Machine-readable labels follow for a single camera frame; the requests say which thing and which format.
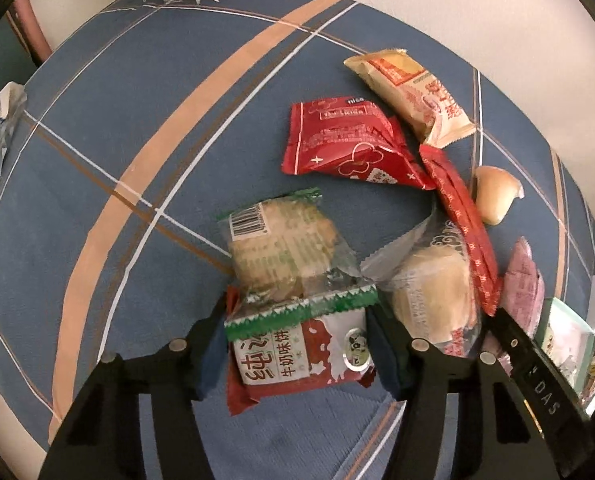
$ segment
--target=red wrapper with white pattern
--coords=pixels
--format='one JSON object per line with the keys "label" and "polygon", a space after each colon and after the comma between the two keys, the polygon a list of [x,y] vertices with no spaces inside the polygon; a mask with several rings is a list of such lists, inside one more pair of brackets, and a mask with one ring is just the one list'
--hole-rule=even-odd
{"label": "red wrapper with white pattern", "polygon": [[[236,303],[237,291],[229,287],[227,311]],[[231,415],[238,415],[262,397],[350,381],[368,387],[374,376],[365,311],[358,308],[234,341],[229,349],[226,400]]]}
{"label": "red wrapper with white pattern", "polygon": [[428,145],[420,146],[421,160],[437,185],[449,218],[462,231],[471,260],[473,285],[482,310],[494,316],[500,301],[502,279],[491,240],[466,184],[447,154]]}
{"label": "red wrapper with white pattern", "polygon": [[335,97],[291,107],[287,174],[311,171],[380,184],[435,189],[409,151],[397,118],[363,98]]}

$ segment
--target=white stripe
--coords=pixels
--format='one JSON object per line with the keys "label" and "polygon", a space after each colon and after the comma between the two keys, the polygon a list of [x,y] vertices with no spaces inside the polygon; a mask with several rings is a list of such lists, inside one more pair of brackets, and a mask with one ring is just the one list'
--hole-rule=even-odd
{"label": "white stripe", "polygon": [[587,264],[584,261],[584,258],[581,256],[581,251],[580,248],[577,245],[577,242],[571,237],[571,233],[569,232],[568,228],[566,227],[565,222],[563,222],[562,220],[559,219],[557,212],[555,211],[555,209],[553,209],[553,206],[551,206],[551,203],[548,201],[548,199],[546,198],[546,196],[544,196],[544,194],[542,193],[542,191],[537,187],[537,185],[533,182],[533,178],[522,169],[522,167],[520,167],[519,164],[517,164],[517,162],[515,162],[515,160],[513,160],[513,158],[506,152],[506,150],[504,149],[503,146],[501,146],[495,139],[493,139],[491,136],[489,136],[489,134],[487,134],[486,132],[484,132],[484,130],[482,130],[482,134],[484,135],[484,137],[486,137],[486,139],[488,139],[488,141],[494,145],[498,150],[500,150],[500,153],[502,155],[504,155],[508,161],[515,166],[515,168],[517,169],[517,171],[519,171],[519,173],[522,174],[522,176],[527,180],[527,182],[531,185],[531,187],[533,189],[535,189],[535,192],[539,195],[539,197],[542,199],[542,201],[546,204],[546,207],[549,208],[549,210],[551,211],[553,217],[555,218],[555,220],[561,224],[562,226],[564,226],[564,232],[566,232],[566,236],[569,239],[570,243],[573,245],[573,248],[575,249],[575,252],[577,253],[577,255],[580,257],[580,261],[582,264],[582,267],[584,267],[584,270],[586,270],[586,274],[587,276],[590,278],[591,277],[591,272],[587,266]]}
{"label": "white stripe", "polygon": [[482,78],[480,75],[480,71],[477,71],[477,98],[479,104],[479,117],[480,117],[480,124],[479,124],[479,131],[480,131],[480,163],[478,166],[482,165],[482,161],[484,160],[484,118],[482,117]]}
{"label": "white stripe", "polygon": [[393,430],[395,430],[397,425],[400,423],[400,420],[402,420],[402,415],[404,415],[405,409],[406,409],[406,402],[404,402],[404,405],[400,408],[400,411],[397,412],[397,416],[395,416],[395,420],[391,424],[390,428],[388,428],[388,431],[385,433],[385,436],[383,437],[383,439],[380,441],[380,443],[375,448],[375,451],[373,451],[371,458],[369,458],[367,460],[367,462],[364,464],[364,467],[362,468],[362,470],[357,474],[357,476],[355,477],[355,480],[360,480],[362,478],[362,476],[364,476],[366,474],[366,472],[369,470],[369,467],[373,463],[373,460],[375,460],[375,457],[377,457],[379,452],[382,450],[382,448],[386,444],[386,441],[391,436],[391,433],[393,432]]}
{"label": "white stripe", "polygon": [[91,17],[90,17],[88,20],[86,20],[84,23],[82,23],[82,25],[80,25],[79,27],[77,27],[77,28],[76,28],[76,29],[75,29],[75,30],[74,30],[74,31],[71,33],[71,35],[70,35],[68,38],[66,38],[65,40],[63,40],[63,42],[62,42],[62,43],[60,43],[59,45],[57,45],[57,48],[56,48],[55,50],[53,50],[53,51],[52,51],[51,55],[50,55],[50,56],[48,56],[48,58],[45,60],[45,62],[43,62],[43,63],[42,63],[42,64],[41,64],[41,65],[38,67],[38,69],[37,69],[37,70],[35,70],[35,71],[34,71],[34,72],[31,74],[31,76],[28,78],[28,81],[26,81],[26,82],[24,83],[24,88],[26,88],[26,85],[28,85],[28,83],[30,83],[30,82],[33,80],[33,78],[36,76],[37,72],[39,72],[40,70],[42,70],[42,68],[43,68],[43,67],[46,65],[46,62],[47,62],[49,59],[51,59],[51,57],[53,57],[53,54],[54,54],[55,52],[57,52],[57,51],[58,51],[60,48],[62,48],[62,47],[64,46],[64,44],[65,44],[65,43],[66,43],[68,40],[70,40],[70,39],[71,39],[71,38],[72,38],[72,37],[73,37],[75,34],[77,34],[77,33],[78,33],[80,30],[82,30],[82,28],[86,27],[86,25],[88,25],[88,24],[89,24],[90,22],[92,22],[92,21],[93,21],[93,20],[94,20],[96,17],[98,17],[100,14],[103,14],[104,12],[108,12],[108,11],[107,11],[107,10],[102,10],[101,12],[98,12],[97,14],[94,14],[93,16],[91,16]]}
{"label": "white stripe", "polygon": [[[272,18],[266,18],[264,16],[256,16],[255,14],[246,14],[245,12],[236,12],[235,10],[225,10],[225,9],[207,9],[205,7],[189,7],[189,6],[172,6],[172,5],[165,5],[165,6],[155,6],[146,4],[144,7],[151,7],[153,9],[181,9],[181,10],[200,10],[202,12],[216,12],[217,14],[231,14],[232,16],[242,16],[244,18],[251,18],[254,20],[260,20],[261,22],[269,22],[269,23],[281,23],[282,25],[288,25],[289,27],[293,27],[296,30],[301,30],[302,32],[306,32],[306,34],[313,34],[313,31],[308,30],[307,28],[300,27],[299,25],[295,25],[295,23],[284,22],[282,20],[274,20]],[[315,35],[322,40],[328,41],[329,43],[336,44],[345,48],[346,50],[353,52],[354,54],[363,54],[361,50],[357,50],[351,46],[346,44],[340,43],[340,41],[336,41],[333,38],[329,38],[327,36],[322,36],[317,31],[315,31]]]}
{"label": "white stripe", "polygon": [[137,7],[122,7],[121,9],[100,10],[98,14],[108,14],[110,12],[120,12],[121,10],[137,10]]}
{"label": "white stripe", "polygon": [[[568,234],[568,236],[566,237],[568,242],[566,245],[566,258],[565,261],[567,263],[566,265],[566,279],[564,280],[564,294],[562,295],[562,301],[564,301],[564,303],[566,303],[566,293],[569,290],[569,271],[571,270],[571,235],[568,232],[568,225],[570,224],[570,220],[569,220],[569,198],[568,195],[566,193],[566,179],[564,178],[564,165],[560,164],[560,174],[562,175],[562,189],[564,190],[564,207],[565,207],[565,211],[566,211],[566,216],[564,217],[564,227],[566,229],[566,233]],[[582,262],[582,265],[584,264],[583,259],[581,257],[581,254],[578,253],[578,256],[580,257],[580,261]]]}
{"label": "white stripe", "polygon": [[[157,12],[157,10],[154,10],[153,12],[146,14],[146,16],[142,17],[141,19],[139,19],[137,22],[133,23],[133,25],[131,25],[129,28],[127,28],[125,31],[123,31],[121,34],[119,34],[118,36],[116,36],[113,40],[109,41],[102,50],[100,50],[95,57],[93,57],[86,65],[84,65],[84,67],[68,82],[68,84],[62,88],[62,90],[59,92],[59,94],[57,94],[57,96],[55,97],[55,99],[53,99],[53,101],[50,103],[50,105],[48,106],[48,108],[46,109],[46,111],[42,114],[42,117],[40,118],[40,120],[43,120],[44,117],[46,116],[46,114],[49,112],[49,110],[53,107],[53,105],[55,105],[55,103],[57,102],[57,100],[64,94],[64,92],[66,92],[66,90],[71,86],[71,84],[79,77],[82,75],[82,72],[84,72],[84,70],[86,70],[91,63],[93,63],[93,61],[95,61],[96,59],[98,59],[98,57],[101,56],[101,54],[108,48],[110,47],[113,43],[115,43],[117,40],[119,40],[119,38],[121,38],[123,35],[125,35],[129,30],[131,30],[133,27],[136,27],[137,25],[139,25],[140,23],[142,23],[146,18],[148,18],[148,16],[151,16],[152,14],[154,14],[155,12]],[[30,134],[28,135],[28,138],[26,139],[26,141],[24,142],[24,144],[22,145],[20,152],[18,153],[17,158],[15,159],[15,161],[13,162],[13,165],[10,167],[10,171],[8,172],[8,175],[6,177],[6,180],[4,181],[4,185],[2,186],[2,191],[0,192],[0,203],[2,202],[2,197],[4,196],[4,192],[6,191],[6,186],[8,186],[8,181],[10,180],[11,175],[13,174],[13,172],[15,171],[15,167],[17,166],[17,163],[20,161],[20,157],[21,154],[24,153],[24,150],[26,149],[26,146],[28,145],[28,142],[30,141],[30,139],[33,137],[33,134],[35,133],[35,130],[37,129],[37,124],[33,127],[33,129],[31,130]]]}
{"label": "white stripe", "polygon": [[299,135],[297,136],[297,149],[295,150],[295,171],[294,174],[297,174],[297,163],[299,161],[299,150],[302,147],[302,130],[304,129],[304,103],[300,103],[300,111],[299,111]]}
{"label": "white stripe", "polygon": [[113,321],[113,316],[114,316],[115,311],[117,309],[117,304],[119,303],[119,298],[121,298],[122,292],[124,291],[124,288],[126,286],[126,283],[128,282],[128,277],[130,275],[130,272],[133,269],[133,267],[135,266],[135,264],[137,263],[137,260],[138,260],[138,258],[140,256],[140,254],[142,253],[142,250],[144,249],[144,246],[146,245],[146,242],[148,241],[148,238],[151,235],[152,230],[155,228],[155,224],[160,219],[160,217],[164,213],[165,209],[168,207],[168,204],[170,204],[170,201],[173,200],[173,197],[175,197],[175,195],[177,194],[177,192],[180,190],[181,186],[184,184],[184,181],[186,181],[186,179],[190,175],[191,171],[193,171],[193,169],[195,169],[195,167],[197,166],[197,164],[199,163],[199,161],[203,158],[203,156],[206,154],[206,152],[209,150],[209,148],[213,145],[213,143],[219,138],[219,136],[222,135],[222,133],[225,131],[225,129],[229,126],[229,124],[231,124],[231,122],[240,114],[240,112],[242,110],[244,110],[245,106],[250,101],[252,101],[252,99],[260,92],[260,90],[263,89],[264,86],[266,86],[266,84],[277,74],[277,72],[279,72],[282,68],[284,68],[284,66],[291,59],[293,59],[293,57],[295,57],[295,55],[298,52],[300,52],[300,50],[302,50],[303,47],[305,47],[306,44],[309,43],[309,41],[311,41],[313,38],[315,38],[319,32],[321,32],[322,30],[324,30],[324,28],[328,27],[331,23],[333,23],[335,20],[337,20],[338,18],[340,18],[341,16],[343,16],[344,14],[346,14],[347,12],[349,12],[349,10],[353,9],[357,5],[358,5],[357,2],[353,3],[352,5],[349,5],[346,9],[344,9],[341,12],[337,13],[334,17],[332,17],[330,20],[328,20],[327,22],[325,22],[324,25],[322,25],[317,30],[315,30],[314,32],[312,32],[304,41],[302,41],[299,45],[297,45],[293,49],[293,51],[290,54],[288,54],[288,56],[286,56],[253,89],[253,91],[250,94],[248,94],[248,96],[246,97],[246,99],[242,103],[240,103],[240,105],[237,108],[235,108],[235,110],[231,113],[231,115],[228,116],[228,118],[226,119],[226,121],[224,121],[224,123],[222,124],[222,126],[219,127],[219,129],[213,134],[213,136],[208,140],[208,142],[202,147],[202,149],[199,151],[199,153],[197,153],[196,157],[193,159],[193,161],[188,166],[188,168],[186,168],[186,170],[184,171],[184,173],[180,176],[179,180],[177,181],[177,183],[175,183],[175,186],[173,186],[173,188],[170,190],[170,193],[168,194],[168,196],[166,197],[166,199],[162,203],[162,208],[159,209],[159,211],[155,214],[155,216],[152,219],[150,225],[146,229],[146,232],[144,233],[144,235],[142,236],[142,239],[139,242],[139,245],[135,249],[135,253],[133,254],[133,257],[131,258],[131,260],[129,261],[128,265],[126,266],[126,269],[124,270],[124,276],[122,277],[122,281],[119,284],[119,287],[118,287],[117,292],[115,294],[115,298],[113,299],[113,303],[111,304],[110,310],[108,312],[108,317],[106,318],[106,325],[104,326],[104,333],[103,333],[102,339],[101,339],[100,350],[98,351],[98,360],[101,358],[101,355],[104,353],[104,348],[106,347],[106,340],[108,338],[108,331],[110,330],[110,325],[111,325],[111,323]]}
{"label": "white stripe", "polygon": [[[94,167],[96,170],[98,170],[107,179],[113,181],[115,184],[117,184],[119,186],[122,186],[130,194],[132,194],[133,196],[135,196],[139,200],[139,202],[141,202],[142,204],[146,205],[147,207],[149,207],[149,208],[154,209],[155,211],[157,211],[157,208],[153,208],[152,204],[150,202],[148,202],[147,200],[143,199],[143,197],[138,192],[136,192],[135,190],[131,189],[131,187],[129,187],[126,184],[124,184],[121,180],[117,180],[117,178],[115,178],[114,176],[112,176],[108,171],[104,170],[101,166],[98,166],[97,164],[95,164],[92,160],[90,160],[90,158],[88,158],[86,155],[84,155],[84,153],[79,152],[79,150],[77,150],[72,144],[70,144],[69,142],[67,142],[66,140],[64,140],[62,137],[60,137],[59,135],[57,135],[53,130],[51,130],[43,122],[38,121],[36,118],[34,118],[26,110],[24,110],[24,113],[33,122],[36,122],[37,124],[39,124],[40,126],[42,126],[42,128],[45,129],[53,137],[55,137],[55,139],[59,140],[63,145],[65,145],[67,148],[69,148],[78,157],[80,157],[82,160],[84,160],[85,162],[87,162],[88,164],[90,164],[92,167]],[[175,226],[179,227],[180,229],[182,229],[184,232],[188,233],[189,235],[193,236],[194,238],[197,238],[198,240],[201,240],[206,245],[211,246],[213,249],[221,252],[224,256],[228,256],[229,258],[231,257],[231,254],[229,254],[228,251],[223,250],[223,248],[221,248],[219,245],[214,244],[211,240],[208,240],[207,238],[204,238],[201,234],[196,233],[192,229],[189,229],[188,227],[186,227],[186,225],[181,224],[180,222],[178,222],[174,218],[171,218],[171,216],[167,215],[166,213],[165,214],[162,214],[162,216],[165,219],[167,219],[170,223],[172,223],[173,225],[175,225]]]}
{"label": "white stripe", "polygon": [[593,233],[593,231],[594,231],[593,222],[591,222],[591,212],[589,211],[589,205],[586,203],[586,200],[584,199],[584,197],[582,197],[581,200],[584,202],[584,209],[586,211],[586,220],[589,223],[589,232],[591,233],[591,245],[593,245],[593,257],[595,259],[595,235]]}
{"label": "white stripe", "polygon": [[2,343],[2,346],[4,346],[4,349],[6,350],[6,352],[8,353],[8,355],[10,356],[10,359],[13,361],[13,364],[15,365],[15,368],[17,368],[17,370],[20,372],[21,378],[24,379],[24,382],[26,383],[26,386],[28,386],[28,389],[30,390],[30,392],[34,395],[34,397],[39,402],[41,402],[44,406],[46,406],[46,408],[48,409],[49,412],[53,413],[53,415],[55,416],[55,418],[57,420],[59,420],[61,422],[62,419],[53,411],[53,409],[46,403],[46,401],[44,399],[42,399],[42,397],[40,397],[39,395],[37,395],[36,391],[30,385],[30,383],[28,382],[28,379],[26,378],[25,373],[22,371],[22,368],[21,368],[20,363],[17,361],[17,359],[13,355],[13,352],[10,350],[10,348],[8,347],[8,345],[4,342],[4,338],[2,337],[2,333],[1,332],[0,332],[0,342]]}

